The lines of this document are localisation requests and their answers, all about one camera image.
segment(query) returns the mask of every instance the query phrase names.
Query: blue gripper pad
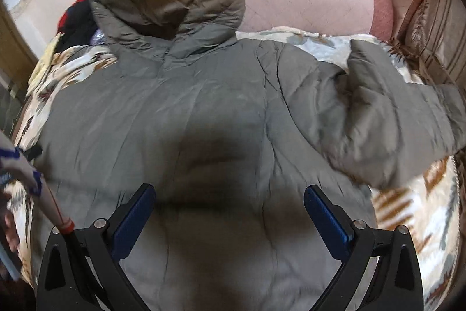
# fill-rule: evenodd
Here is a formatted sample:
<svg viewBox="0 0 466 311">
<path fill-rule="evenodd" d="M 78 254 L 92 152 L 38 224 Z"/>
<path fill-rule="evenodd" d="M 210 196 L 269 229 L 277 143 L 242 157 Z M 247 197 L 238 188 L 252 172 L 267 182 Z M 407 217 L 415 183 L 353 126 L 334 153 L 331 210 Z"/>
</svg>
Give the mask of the blue gripper pad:
<svg viewBox="0 0 466 311">
<path fill-rule="evenodd" d="M 309 186 L 304 192 L 304 207 L 314 222 L 323 242 L 332 257 L 346 262 L 350 255 L 349 235 L 334 215 L 335 206 L 317 185 Z"/>
<path fill-rule="evenodd" d="M 155 190 L 151 185 L 144 184 L 128 203 L 119 207 L 125 213 L 111 232 L 110 254 L 115 261 L 128 257 L 154 206 Z M 110 225 L 114 223 L 114 220 L 112 217 L 109 219 Z"/>
</svg>

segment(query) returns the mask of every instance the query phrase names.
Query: folded sleeve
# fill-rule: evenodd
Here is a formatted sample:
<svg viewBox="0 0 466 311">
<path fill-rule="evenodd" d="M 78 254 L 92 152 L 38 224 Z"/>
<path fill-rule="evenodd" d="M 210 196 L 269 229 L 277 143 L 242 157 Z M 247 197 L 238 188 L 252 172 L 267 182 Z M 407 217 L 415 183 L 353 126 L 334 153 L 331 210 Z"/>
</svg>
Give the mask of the folded sleeve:
<svg viewBox="0 0 466 311">
<path fill-rule="evenodd" d="M 407 84 L 376 44 L 351 41 L 348 73 L 286 45 L 277 74 L 305 139 L 337 170 L 375 188 L 404 185 L 466 145 L 452 85 Z"/>
</svg>

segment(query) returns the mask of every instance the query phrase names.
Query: hooded jacket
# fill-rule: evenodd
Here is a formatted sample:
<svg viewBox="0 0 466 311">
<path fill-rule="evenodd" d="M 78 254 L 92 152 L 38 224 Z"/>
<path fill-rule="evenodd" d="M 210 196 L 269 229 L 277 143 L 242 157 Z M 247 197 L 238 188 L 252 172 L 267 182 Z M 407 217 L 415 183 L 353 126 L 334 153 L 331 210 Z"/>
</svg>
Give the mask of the hooded jacket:
<svg viewBox="0 0 466 311">
<path fill-rule="evenodd" d="M 121 263 L 152 310 L 309 310 L 340 263 L 304 189 L 376 227 L 368 185 L 402 186 L 466 144 L 458 90 L 404 83 L 377 45 L 353 40 L 346 73 L 236 40 L 244 0 L 90 1 L 118 62 L 57 95 L 38 165 L 79 227 L 154 185 Z M 35 213 L 36 273 L 50 228 Z"/>
</svg>

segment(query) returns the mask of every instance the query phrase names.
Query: silver bolt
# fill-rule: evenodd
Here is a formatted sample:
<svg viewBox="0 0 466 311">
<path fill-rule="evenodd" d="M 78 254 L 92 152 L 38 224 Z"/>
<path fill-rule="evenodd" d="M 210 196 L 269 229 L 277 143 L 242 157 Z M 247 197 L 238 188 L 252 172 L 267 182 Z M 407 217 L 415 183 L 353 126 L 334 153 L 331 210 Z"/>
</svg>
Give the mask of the silver bolt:
<svg viewBox="0 0 466 311">
<path fill-rule="evenodd" d="M 102 227 L 105 227 L 106 224 L 107 224 L 107 221 L 105 219 L 97 219 L 94 222 L 94 227 L 95 228 L 102 228 Z"/>
<path fill-rule="evenodd" d="M 367 227 L 367 224 L 364 220 L 361 220 L 361 219 L 357 219 L 354 221 L 354 226 L 357 228 L 357 229 L 365 229 Z"/>
<path fill-rule="evenodd" d="M 398 231 L 400 231 L 400 233 L 402 234 L 407 234 L 409 232 L 409 229 L 408 227 L 401 225 L 401 226 L 398 226 Z"/>
</svg>

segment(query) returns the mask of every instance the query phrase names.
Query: jacket sleeve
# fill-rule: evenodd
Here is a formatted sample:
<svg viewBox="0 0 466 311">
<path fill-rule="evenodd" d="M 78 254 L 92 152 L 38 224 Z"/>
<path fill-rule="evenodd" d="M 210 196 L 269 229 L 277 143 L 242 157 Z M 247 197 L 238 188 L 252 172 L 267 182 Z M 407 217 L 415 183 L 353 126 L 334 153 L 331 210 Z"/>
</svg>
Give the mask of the jacket sleeve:
<svg viewBox="0 0 466 311">
<path fill-rule="evenodd" d="M 375 188 L 404 185 L 466 145 L 466 111 L 453 85 L 407 84 L 376 44 L 351 41 L 348 73 L 291 45 L 280 90 L 305 139 L 337 170 Z"/>
</svg>

